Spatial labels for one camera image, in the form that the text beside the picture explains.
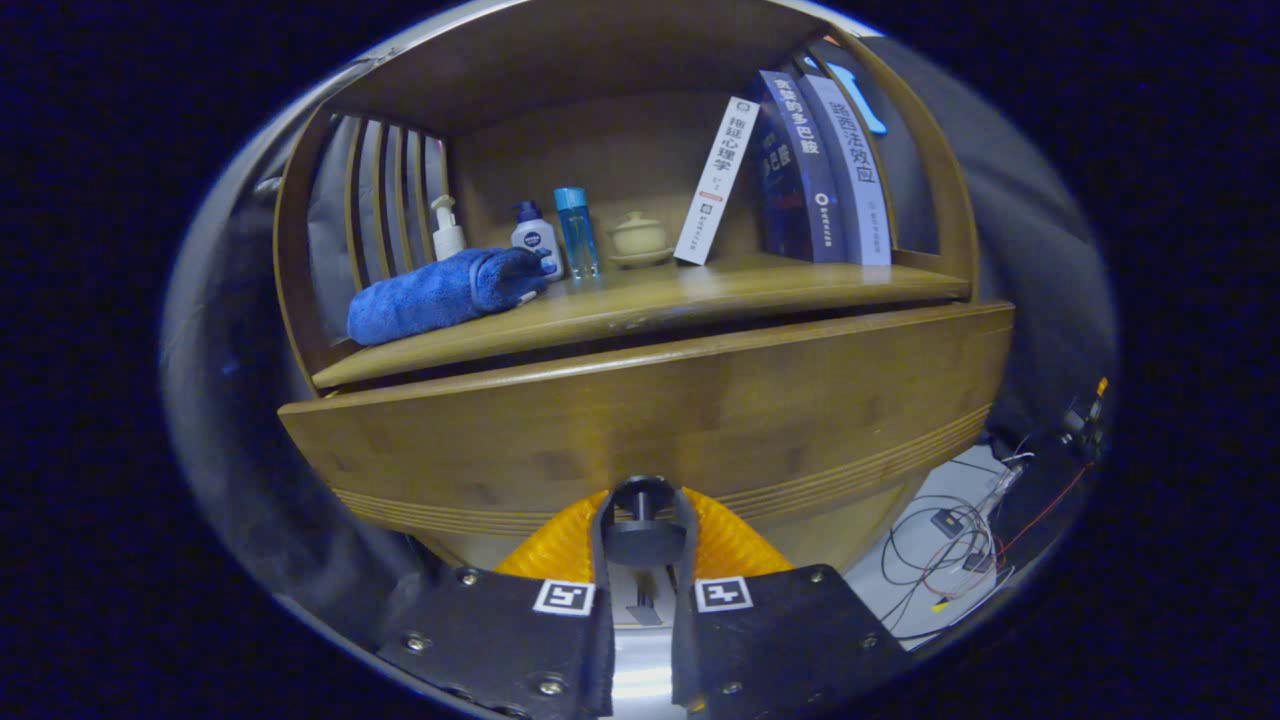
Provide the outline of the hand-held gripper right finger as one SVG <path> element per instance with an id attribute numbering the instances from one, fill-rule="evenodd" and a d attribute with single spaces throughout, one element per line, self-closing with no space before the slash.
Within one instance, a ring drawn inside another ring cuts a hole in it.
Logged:
<path id="1" fill-rule="evenodd" d="M 827 564 L 788 561 L 723 503 L 645 484 L 645 552 L 675 573 L 673 703 L 689 716 L 841 716 L 905 648 Z"/>

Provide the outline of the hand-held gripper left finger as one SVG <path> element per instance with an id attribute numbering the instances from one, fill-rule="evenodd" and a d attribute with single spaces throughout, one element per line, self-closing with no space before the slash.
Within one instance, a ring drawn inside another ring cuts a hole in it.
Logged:
<path id="1" fill-rule="evenodd" d="M 425 575 L 390 616 L 379 659 L 415 679 L 517 719 L 613 714 L 614 619 L 604 532 L 622 480 L 580 536 L 588 579 L 516 577 L 471 566 Z"/>

